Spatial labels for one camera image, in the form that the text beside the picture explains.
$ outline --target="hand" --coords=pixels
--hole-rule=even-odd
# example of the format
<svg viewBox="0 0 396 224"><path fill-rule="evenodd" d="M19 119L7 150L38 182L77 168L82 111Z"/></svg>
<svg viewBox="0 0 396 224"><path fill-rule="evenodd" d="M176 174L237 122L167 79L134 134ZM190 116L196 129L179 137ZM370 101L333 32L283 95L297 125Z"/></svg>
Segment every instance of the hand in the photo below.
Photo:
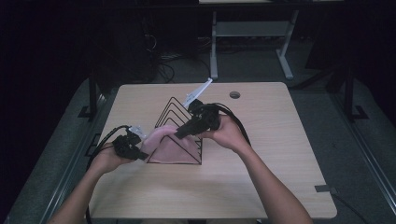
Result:
<svg viewBox="0 0 396 224"><path fill-rule="evenodd" d="M99 175L114 171L120 165L133 161L119 157L111 143L105 143L102 148L104 149L93 159L89 169Z"/></svg>
<svg viewBox="0 0 396 224"><path fill-rule="evenodd" d="M236 153L249 147L238 125L229 116L219 115L219 119L220 126L217 130L200 133L198 137L213 139L222 147L227 147Z"/></svg>

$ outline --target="light wood table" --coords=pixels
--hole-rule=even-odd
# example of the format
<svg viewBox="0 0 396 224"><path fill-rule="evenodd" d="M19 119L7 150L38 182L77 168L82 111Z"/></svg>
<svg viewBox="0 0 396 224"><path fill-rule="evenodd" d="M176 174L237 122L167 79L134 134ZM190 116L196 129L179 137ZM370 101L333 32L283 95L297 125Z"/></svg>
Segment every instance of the light wood table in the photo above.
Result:
<svg viewBox="0 0 396 224"><path fill-rule="evenodd" d="M102 138L125 124L141 125L149 133L170 97L183 102L186 94L200 85L120 87ZM240 92L241 97L232 99L231 91ZM336 215L330 193L316 192L315 186L326 183L284 84L212 83L199 99L231 108L257 153L311 217ZM109 218L267 217L245 165L231 150L210 139L204 139L202 165L135 161L104 175L90 208L92 217Z"/></svg>

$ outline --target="pink cloth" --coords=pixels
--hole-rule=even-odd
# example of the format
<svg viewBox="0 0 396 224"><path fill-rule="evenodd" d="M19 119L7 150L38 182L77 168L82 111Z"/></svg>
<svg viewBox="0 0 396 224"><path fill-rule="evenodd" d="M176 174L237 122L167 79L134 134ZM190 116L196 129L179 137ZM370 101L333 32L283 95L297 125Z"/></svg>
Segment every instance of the pink cloth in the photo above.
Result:
<svg viewBox="0 0 396 224"><path fill-rule="evenodd" d="M149 154L146 162L199 164L198 145L192 136L178 139L176 126L164 125L154 129L143 142L140 150Z"/></svg>

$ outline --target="desk in background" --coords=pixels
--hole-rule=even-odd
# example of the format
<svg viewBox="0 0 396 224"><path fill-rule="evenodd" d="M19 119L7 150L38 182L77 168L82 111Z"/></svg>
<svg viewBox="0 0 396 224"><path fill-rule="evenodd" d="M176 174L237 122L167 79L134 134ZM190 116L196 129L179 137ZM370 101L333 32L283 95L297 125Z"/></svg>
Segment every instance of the desk in background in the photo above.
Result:
<svg viewBox="0 0 396 224"><path fill-rule="evenodd" d="M182 102L186 93L198 86L122 86L102 138L124 124L141 125L150 132L172 96ZM238 91L241 97L232 99L231 91ZM330 193L315 189L326 183L284 84L212 83L199 98L231 108L244 124L254 149L311 217L336 215ZM90 208L92 217L102 218L267 217L245 165L231 150L209 139L203 142L202 165L135 161L104 175Z"/></svg>

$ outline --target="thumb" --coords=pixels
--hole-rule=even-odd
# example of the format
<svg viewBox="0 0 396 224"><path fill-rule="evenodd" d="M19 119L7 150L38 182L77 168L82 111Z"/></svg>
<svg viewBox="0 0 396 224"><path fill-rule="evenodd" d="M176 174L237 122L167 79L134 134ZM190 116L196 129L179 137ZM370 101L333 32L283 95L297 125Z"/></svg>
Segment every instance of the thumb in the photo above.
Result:
<svg viewBox="0 0 396 224"><path fill-rule="evenodd" d="M213 139L213 134L214 134L214 131L206 131L206 132L197 134L197 137L200 137L200 138L212 138Z"/></svg>

